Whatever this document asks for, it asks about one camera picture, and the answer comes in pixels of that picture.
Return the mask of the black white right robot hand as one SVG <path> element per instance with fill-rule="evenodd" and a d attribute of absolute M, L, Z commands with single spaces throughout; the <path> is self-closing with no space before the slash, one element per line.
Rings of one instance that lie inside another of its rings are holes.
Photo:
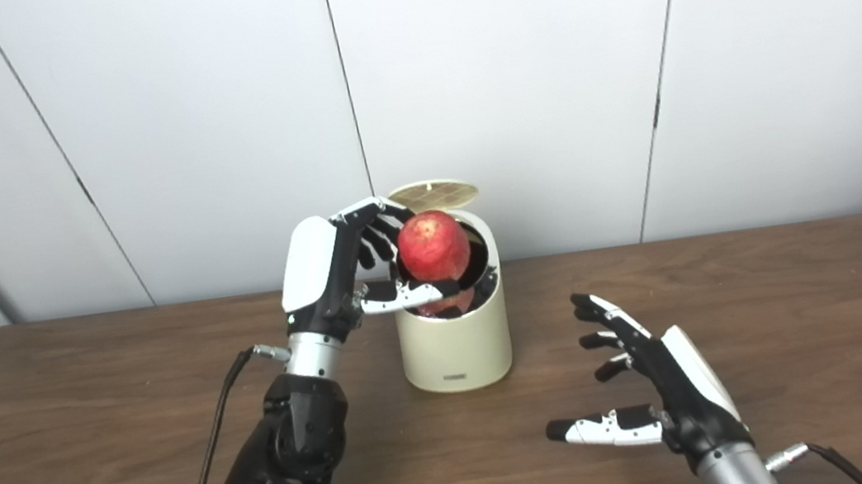
<path fill-rule="evenodd" d="M 608 382 L 634 371 L 651 382 L 660 403 L 550 420 L 550 441 L 617 447 L 660 443 L 687 459 L 693 470 L 714 450 L 754 443 L 732 396 L 682 327 L 672 325 L 654 335 L 618 305 L 594 294 L 571 294 L 569 300 L 578 320 L 601 326 L 598 333 L 581 336 L 580 346 L 617 350 L 596 369 L 594 379 Z"/>

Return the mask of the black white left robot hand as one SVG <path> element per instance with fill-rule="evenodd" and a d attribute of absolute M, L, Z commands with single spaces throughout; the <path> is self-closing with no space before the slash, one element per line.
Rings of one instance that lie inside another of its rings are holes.
<path fill-rule="evenodd" d="M 292 231 L 282 285 L 287 334 L 317 334 L 345 342 L 364 315 L 414 309 L 455 297 L 457 280 L 396 278 L 356 287 L 358 270 L 395 262 L 408 207 L 367 197 L 330 217 L 311 216 Z"/>

